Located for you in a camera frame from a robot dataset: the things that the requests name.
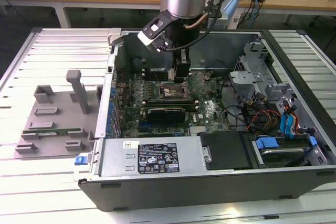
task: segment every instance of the power supply label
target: power supply label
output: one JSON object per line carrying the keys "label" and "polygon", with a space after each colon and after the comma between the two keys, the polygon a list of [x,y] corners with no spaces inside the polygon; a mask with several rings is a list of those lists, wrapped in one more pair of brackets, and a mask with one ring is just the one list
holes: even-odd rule
{"label": "power supply label", "polygon": [[176,144],[139,144],[140,174],[177,173],[180,171]]}

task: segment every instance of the motherboard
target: motherboard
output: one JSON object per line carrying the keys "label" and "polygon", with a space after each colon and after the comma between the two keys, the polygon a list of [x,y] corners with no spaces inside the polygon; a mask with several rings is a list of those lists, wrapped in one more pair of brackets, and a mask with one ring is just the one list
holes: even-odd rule
{"label": "motherboard", "polygon": [[146,81],[143,74],[123,73],[116,84],[121,137],[229,130],[219,96],[223,81],[206,71],[192,72],[183,83]]}

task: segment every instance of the green circuit board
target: green circuit board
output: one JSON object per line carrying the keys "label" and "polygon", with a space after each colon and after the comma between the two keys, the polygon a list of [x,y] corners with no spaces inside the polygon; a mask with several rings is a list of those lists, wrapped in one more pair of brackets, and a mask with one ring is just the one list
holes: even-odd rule
{"label": "green circuit board", "polygon": [[[195,129],[229,130],[218,96],[221,81],[223,78],[211,78],[209,73],[199,71],[193,72],[182,84],[144,81],[141,75],[133,74],[118,86],[122,138],[191,136]],[[186,92],[181,95],[180,89]],[[175,102],[168,106],[185,109],[183,122],[153,124],[146,120],[148,110],[162,107],[165,97],[175,100],[180,99],[178,96],[190,104]]]}

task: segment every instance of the slotted metal surface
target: slotted metal surface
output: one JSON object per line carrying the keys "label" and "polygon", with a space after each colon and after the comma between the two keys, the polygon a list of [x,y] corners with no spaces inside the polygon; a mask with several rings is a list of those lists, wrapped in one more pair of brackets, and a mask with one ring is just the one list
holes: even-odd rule
{"label": "slotted metal surface", "polygon": [[[336,123],[335,66],[307,35],[295,30],[272,30],[271,34]],[[276,63],[273,66],[281,80],[287,82]]]}
{"label": "slotted metal surface", "polygon": [[[336,219],[336,183],[323,185],[293,200],[102,212],[73,181],[72,158],[13,160],[15,144],[35,101],[33,93],[36,83],[40,84],[38,79],[53,83],[54,91],[70,91],[71,86],[62,78],[69,68],[77,67],[87,83],[86,89],[94,90],[101,84],[100,78],[106,71],[104,57],[109,53],[106,34],[107,29],[44,29],[40,35],[32,34],[19,52],[16,64],[11,65],[8,78],[0,82],[0,158],[7,159],[0,161],[0,223],[275,224],[331,223]],[[76,54],[76,51],[55,54],[59,45],[64,49],[64,45],[79,46],[83,42],[85,45],[104,43],[106,52],[101,53],[99,49],[97,54]],[[31,53],[32,47],[50,47],[52,50],[37,55]],[[85,62],[98,62],[102,67],[91,64],[90,68],[90,63],[83,65]],[[31,68],[24,68],[25,63]],[[265,220],[264,215],[277,215],[279,219]]]}

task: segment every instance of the gray plastic stand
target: gray plastic stand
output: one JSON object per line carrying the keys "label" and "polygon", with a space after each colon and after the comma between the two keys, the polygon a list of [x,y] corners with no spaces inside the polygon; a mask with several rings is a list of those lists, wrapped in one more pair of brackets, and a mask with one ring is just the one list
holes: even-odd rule
{"label": "gray plastic stand", "polygon": [[36,102],[15,148],[15,158],[75,156],[92,150],[102,87],[86,92],[80,77],[79,70],[67,73],[74,93],[37,86]]}

